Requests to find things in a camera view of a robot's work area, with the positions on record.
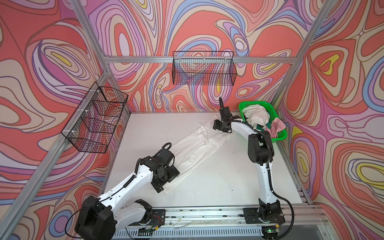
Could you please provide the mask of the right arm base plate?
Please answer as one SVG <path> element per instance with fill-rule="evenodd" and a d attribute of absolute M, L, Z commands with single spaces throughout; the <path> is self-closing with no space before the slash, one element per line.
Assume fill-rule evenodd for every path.
<path fill-rule="evenodd" d="M 276 224 L 282 225 L 286 222 L 281 209 L 268 210 L 265 208 L 244 208 L 242 216 L 247 224 Z"/>

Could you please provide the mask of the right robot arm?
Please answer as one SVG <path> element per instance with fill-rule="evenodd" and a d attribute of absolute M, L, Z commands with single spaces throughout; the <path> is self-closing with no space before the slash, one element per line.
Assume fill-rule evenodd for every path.
<path fill-rule="evenodd" d="M 274 149 L 269 132 L 261 131 L 253 127 L 239 116 L 234 116 L 229 107 L 224 106 L 222 98 L 219 98 L 220 116 L 214 121 L 214 130 L 224 133 L 236 133 L 248 141 L 248 157 L 257 165 L 257 177 L 260 186 L 259 205 L 257 208 L 244 208 L 240 214 L 246 224 L 264 224 L 262 226 L 262 238 L 265 240 L 281 240 L 286 237 L 293 228 L 295 210 L 291 202 L 277 194 L 274 189 L 272 162 Z M 291 222 L 284 233 L 281 226 L 286 222 L 281 201 L 286 202 L 291 210 Z"/>

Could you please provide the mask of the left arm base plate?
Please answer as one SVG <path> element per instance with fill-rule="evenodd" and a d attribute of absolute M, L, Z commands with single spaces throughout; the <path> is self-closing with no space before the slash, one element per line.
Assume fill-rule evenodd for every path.
<path fill-rule="evenodd" d="M 166 216 L 165 209 L 152 209 L 146 211 L 144 217 L 139 222 L 130 224 L 130 226 L 153 226 L 160 227 L 164 225 Z"/>

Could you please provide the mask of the white t shirt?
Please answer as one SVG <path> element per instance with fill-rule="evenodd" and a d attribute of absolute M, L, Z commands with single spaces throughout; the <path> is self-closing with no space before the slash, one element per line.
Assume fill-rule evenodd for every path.
<path fill-rule="evenodd" d="M 235 132 L 224 133 L 214 130 L 214 121 L 218 118 L 218 115 L 214 115 L 208 122 L 199 123 L 197 130 L 171 147 L 171 152 L 175 155 L 174 166 L 180 174 L 164 186 L 166 195 L 236 135 Z"/>

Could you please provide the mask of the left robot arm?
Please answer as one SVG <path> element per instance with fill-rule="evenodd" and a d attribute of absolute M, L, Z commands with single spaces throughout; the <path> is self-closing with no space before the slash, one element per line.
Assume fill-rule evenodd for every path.
<path fill-rule="evenodd" d="M 77 211 L 75 232 L 83 240 L 110 240 L 115 232 L 128 226 L 141 226 L 140 233 L 149 233 L 164 225 L 165 210 L 154 210 L 139 199 L 131 206 L 128 200 L 147 184 L 157 193 L 179 176 L 174 165 L 171 143 L 164 144 L 153 156 L 138 159 L 134 171 L 108 192 L 90 196 Z"/>

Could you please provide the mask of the green plastic laundry basket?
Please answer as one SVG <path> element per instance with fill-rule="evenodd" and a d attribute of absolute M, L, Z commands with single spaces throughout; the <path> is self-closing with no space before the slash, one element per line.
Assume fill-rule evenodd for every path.
<path fill-rule="evenodd" d="M 240 111 L 241 117 L 242 117 L 242 119 L 244 121 L 246 121 L 246 120 L 245 120 L 245 117 L 244 117 L 244 115 L 242 113 L 242 110 L 245 107 L 248 107 L 248 106 L 251 106 L 251 105 L 261 105 L 261 106 L 263 106 L 268 111 L 268 113 L 270 115 L 270 120 L 269 120 L 269 123 L 267 124 L 268 127 L 271 126 L 271 123 L 272 123 L 272 121 L 275 118 L 279 118 L 277 112 L 275 111 L 274 107 L 270 103 L 264 102 L 264 101 L 251 101 L 251 102 L 241 102 L 241 103 L 239 103 L 239 111 Z M 286 129 L 284 129 L 283 131 L 278 133 L 278 137 L 277 138 L 272 138 L 272 142 L 275 143 L 277 141 L 285 140 L 286 138 L 287 138 L 287 131 L 286 131 Z"/>

